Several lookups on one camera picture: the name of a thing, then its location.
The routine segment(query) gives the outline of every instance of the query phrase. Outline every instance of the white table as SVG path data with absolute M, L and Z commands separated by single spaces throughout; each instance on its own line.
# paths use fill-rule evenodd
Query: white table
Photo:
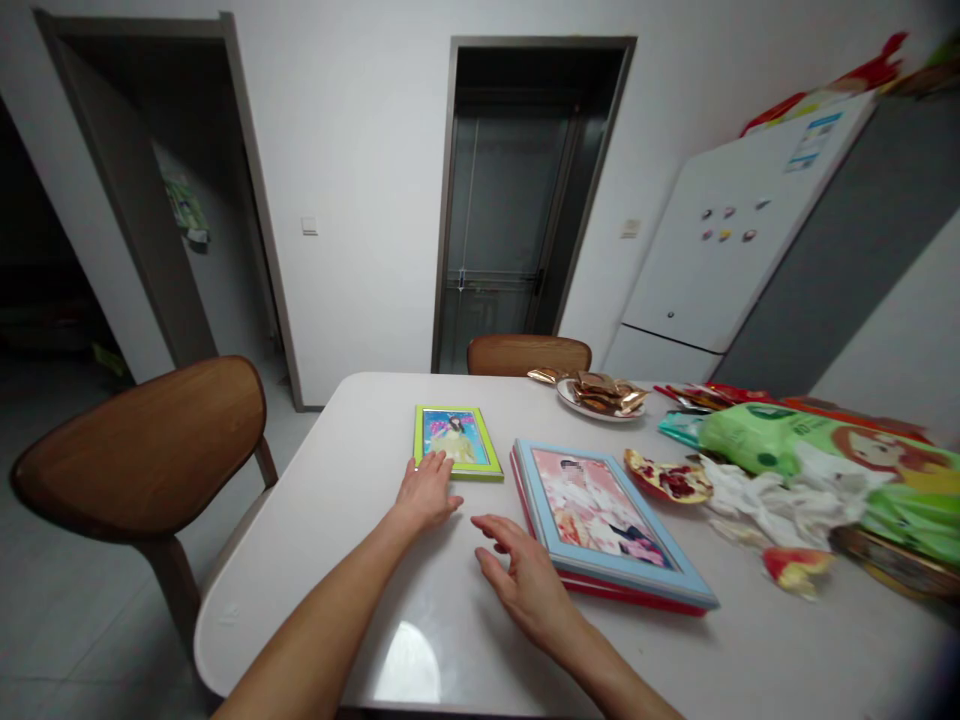
M 573 413 L 553 388 L 526 378 L 361 373 L 344 380 L 204 600 L 195 639 L 201 677 L 227 695 L 297 603 L 390 507 L 412 454 L 417 404 L 479 407 L 506 481 L 456 484 L 466 500 L 460 517 L 403 561 L 344 704 L 598 716 L 504 613 L 473 556 L 489 541 L 468 516 L 523 522 L 509 470 L 516 437 L 617 456 L 632 447 L 668 462 L 687 450 L 656 431 L 672 405 L 658 393 L 644 419 L 611 425 Z M 757 557 L 715 534 L 705 508 L 655 507 L 722 607 L 691 618 L 583 596 L 576 602 L 691 720 L 882 717 L 885 688 L 911 685 L 950 633 L 846 559 L 821 602 L 788 595 L 764 577 Z

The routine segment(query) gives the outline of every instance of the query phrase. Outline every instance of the label on refrigerator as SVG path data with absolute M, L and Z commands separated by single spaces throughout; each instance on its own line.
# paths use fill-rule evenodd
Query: label on refrigerator
M 811 167 L 813 163 L 816 162 L 817 156 L 823 152 L 823 148 L 827 145 L 827 140 L 830 139 L 830 133 L 842 116 L 843 113 L 827 115 L 807 125 L 807 129 L 803 132 L 803 137 L 800 138 L 796 149 L 793 151 L 790 159 L 787 160 L 787 166 L 783 171 L 785 173 L 799 172 Z

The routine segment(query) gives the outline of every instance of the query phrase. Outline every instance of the white tissue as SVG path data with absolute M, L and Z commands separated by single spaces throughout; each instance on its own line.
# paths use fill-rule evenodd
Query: white tissue
M 752 519 L 776 545 L 829 550 L 827 537 L 841 525 L 856 523 L 867 497 L 894 473 L 879 473 L 846 458 L 798 442 L 794 452 L 801 470 L 783 487 L 777 473 L 750 480 L 736 465 L 717 465 L 700 457 L 713 497 L 707 506 L 723 517 Z

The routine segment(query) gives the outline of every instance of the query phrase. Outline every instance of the plate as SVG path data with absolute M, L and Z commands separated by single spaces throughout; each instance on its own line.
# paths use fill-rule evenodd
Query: plate
M 704 473 L 703 469 L 699 466 L 655 463 L 647 460 L 635 450 L 629 449 L 623 453 L 623 464 L 626 466 L 627 472 L 633 476 L 635 484 L 650 495 L 665 498 L 670 502 L 680 503 L 681 505 L 695 505 L 706 502 L 713 497 L 713 483 L 707 480 L 706 473 Z M 693 495 L 674 497 L 672 493 L 660 484 L 660 480 L 658 479 L 659 474 L 664 470 L 673 470 L 676 468 L 690 469 L 690 472 L 687 473 L 687 484 L 694 489 Z
M 564 401 L 564 404 L 573 408 L 582 415 L 592 417 L 596 420 L 603 420 L 604 422 L 630 422 L 631 420 L 636 420 L 644 413 L 643 405 L 628 415 L 621 414 L 619 410 L 617 410 L 616 415 L 604 415 L 596 410 L 591 410 L 590 408 L 585 407 L 577 402 L 577 397 L 573 394 L 573 384 L 575 382 L 576 380 L 573 378 L 564 378 L 563 380 L 560 380 L 557 383 L 557 395 L 559 395 Z

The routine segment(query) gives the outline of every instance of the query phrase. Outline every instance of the floor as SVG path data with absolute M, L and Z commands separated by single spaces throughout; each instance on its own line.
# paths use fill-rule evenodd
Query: floor
M 258 365 L 282 475 L 317 413 L 294 411 L 282 359 Z M 109 384 L 92 364 L 0 359 L 0 720 L 207 716 L 143 558 L 36 518 L 6 480 L 27 445 Z M 199 582 L 262 487 L 251 459 L 180 534 Z

